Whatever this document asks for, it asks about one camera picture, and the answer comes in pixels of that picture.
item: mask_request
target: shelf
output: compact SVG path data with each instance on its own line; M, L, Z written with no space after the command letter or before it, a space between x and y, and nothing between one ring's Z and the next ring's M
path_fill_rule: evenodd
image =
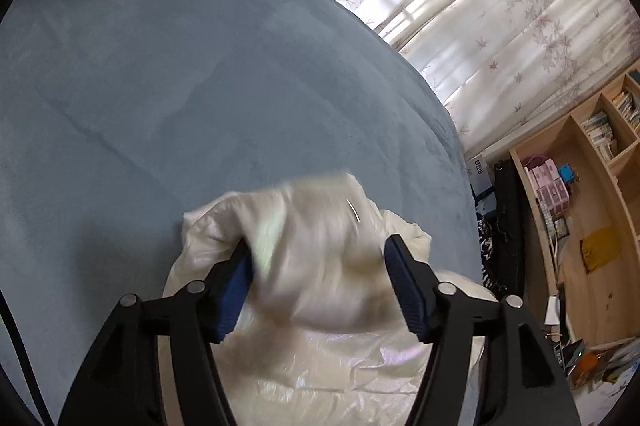
M570 164L580 181L574 184L570 208L566 215L571 235L562 241L562 258L559 280L564 281L567 298L567 315L577 338L588 346L610 343L640 333L640 256L637 233L632 226L630 213L609 168L593 147L579 122L599 110L609 114L614 107L608 99L597 95L547 129L511 150L531 208L533 225L537 233L538 247L527 247L527 303L539 319L540 306L546 305L545 295L557 293L556 274L548 244L545 226L537 207L535 194L530 186L522 161L535 154L551 157L556 166ZM640 187L640 151L634 136L629 139L630 127L619 125L610 116L614 133L627 143L618 157L610 162L622 172L627 197L638 202L640 224L640 189L632 190L632 174L638 175ZM627 183L625 172L629 172ZM597 229L614 226L620 241L620 255L597 270L587 273L580 253L580 241Z
M633 78L628 74L623 74L622 76L619 76L615 80L610 82L609 85L607 85L603 89L602 95L607 99L607 101L612 101L613 99L616 98L616 96L620 92L622 92L622 90L627 90L632 94L634 94L636 98L640 99L640 85L638 85L638 83L636 83L633 80ZM628 129L630 129L631 132L634 134L634 138L635 139L640 138L640 136L636 134L636 132L631 127L631 125L629 125L626 119L622 117L622 114L620 114L620 111L616 109L615 105L611 103L611 106L613 107L613 109L615 109L616 113L620 116L620 120L624 122L624 125L628 127Z
M620 172L625 168L626 164L631 160L634 151L638 148L638 143L633 143L628 148L624 149L613 161L609 162L609 171L614 177L620 175Z
M640 148L634 146L626 155L628 158L616 168L615 175L637 237L640 234Z
M604 111L609 119L609 125L618 143L618 153L638 141L636 133L626 122L622 114L616 109L611 100L604 94L593 96L572 112L572 116L579 123L585 122L591 116Z

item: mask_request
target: bed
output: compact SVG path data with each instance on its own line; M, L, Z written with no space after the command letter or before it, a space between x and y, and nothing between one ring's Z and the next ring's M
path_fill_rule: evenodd
M448 113L333 0L15 0L0 70L0 287L54 418L118 298L161 295L182 214L228 190L348 170L481 281ZM4 330L0 362L26 396Z

